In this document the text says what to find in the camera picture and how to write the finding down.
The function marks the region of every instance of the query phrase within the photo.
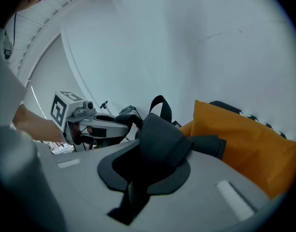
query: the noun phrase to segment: orange fabric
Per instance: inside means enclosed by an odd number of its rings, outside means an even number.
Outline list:
[[[249,118],[195,101],[194,120],[181,130],[187,136],[225,139],[223,161],[271,198],[287,191],[296,176],[296,142]]]

